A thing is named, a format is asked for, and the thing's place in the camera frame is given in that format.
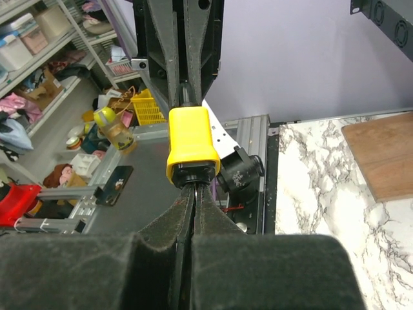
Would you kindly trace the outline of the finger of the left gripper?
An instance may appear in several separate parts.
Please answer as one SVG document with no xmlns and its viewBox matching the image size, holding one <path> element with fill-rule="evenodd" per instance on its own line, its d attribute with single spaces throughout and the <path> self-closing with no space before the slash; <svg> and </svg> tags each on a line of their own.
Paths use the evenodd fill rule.
<svg viewBox="0 0 413 310">
<path fill-rule="evenodd" d="M 168 107 L 177 105 L 179 56 L 177 14 L 172 1 L 145 1 L 145 34 L 149 79 Z"/>
<path fill-rule="evenodd" d="M 222 1 L 184 1 L 188 82 L 200 105 L 219 74 L 223 32 Z"/>
</svg>

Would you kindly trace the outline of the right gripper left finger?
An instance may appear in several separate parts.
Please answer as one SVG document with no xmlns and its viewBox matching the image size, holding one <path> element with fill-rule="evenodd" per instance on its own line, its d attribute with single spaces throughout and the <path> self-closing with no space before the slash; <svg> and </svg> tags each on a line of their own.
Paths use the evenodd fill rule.
<svg viewBox="0 0 413 310">
<path fill-rule="evenodd" d="M 1 308 L 178 309 L 195 197 L 135 233 L 2 237 Z"/>
</svg>

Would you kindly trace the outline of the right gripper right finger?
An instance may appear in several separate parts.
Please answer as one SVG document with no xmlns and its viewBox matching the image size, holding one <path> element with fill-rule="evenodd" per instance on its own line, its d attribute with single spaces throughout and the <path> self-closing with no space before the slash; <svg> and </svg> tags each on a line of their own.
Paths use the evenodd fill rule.
<svg viewBox="0 0 413 310">
<path fill-rule="evenodd" d="M 193 309 L 364 309 L 349 255 L 331 236 L 245 234 L 196 185 Z"/>
</svg>

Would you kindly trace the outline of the yellow padlock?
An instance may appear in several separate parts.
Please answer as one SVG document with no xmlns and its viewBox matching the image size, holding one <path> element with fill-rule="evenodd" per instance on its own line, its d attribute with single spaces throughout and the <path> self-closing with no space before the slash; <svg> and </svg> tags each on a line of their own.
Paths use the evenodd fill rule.
<svg viewBox="0 0 413 310">
<path fill-rule="evenodd" d="M 213 146 L 207 108 L 196 102 L 187 81 L 178 86 L 179 105 L 168 114 L 170 152 L 166 176 L 175 187 L 209 184 L 219 173 L 221 160 Z"/>
</svg>

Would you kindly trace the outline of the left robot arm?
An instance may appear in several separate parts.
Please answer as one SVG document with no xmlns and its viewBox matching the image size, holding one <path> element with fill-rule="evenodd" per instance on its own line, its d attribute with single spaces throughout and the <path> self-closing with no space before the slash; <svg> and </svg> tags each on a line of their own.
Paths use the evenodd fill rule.
<svg viewBox="0 0 413 310">
<path fill-rule="evenodd" d="M 226 130 L 206 102 L 219 73 L 222 1 L 134 1 L 132 59 L 168 120 L 166 176 L 178 188 L 217 181 L 237 203 L 254 198 L 265 169 Z"/>
</svg>

